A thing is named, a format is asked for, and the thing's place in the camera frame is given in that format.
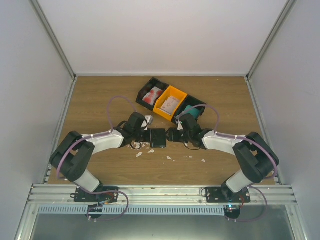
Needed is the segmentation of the black leather card holder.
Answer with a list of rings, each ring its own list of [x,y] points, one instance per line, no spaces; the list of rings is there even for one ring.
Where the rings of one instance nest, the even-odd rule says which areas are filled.
[[[151,148],[166,148],[166,130],[164,128],[152,128],[150,130],[150,146]]]

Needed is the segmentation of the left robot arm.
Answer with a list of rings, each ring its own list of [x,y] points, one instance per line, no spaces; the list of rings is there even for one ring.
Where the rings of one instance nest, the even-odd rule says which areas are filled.
[[[88,170],[92,156],[140,141],[152,122],[151,115],[134,112],[123,125],[106,132],[79,134],[71,131],[51,155],[49,163],[56,169],[57,176],[62,175],[82,188],[90,201],[98,202],[103,197],[103,189],[102,183]]]

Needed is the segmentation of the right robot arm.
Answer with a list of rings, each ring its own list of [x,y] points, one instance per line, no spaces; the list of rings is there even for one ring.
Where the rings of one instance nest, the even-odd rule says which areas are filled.
[[[240,191],[252,184],[259,184],[270,173],[278,172],[279,158],[256,132],[232,135],[201,128],[191,114],[182,115],[177,127],[166,132],[170,142],[188,144],[202,150],[215,150],[235,156],[240,170],[221,185],[221,196],[228,203],[234,202]]]

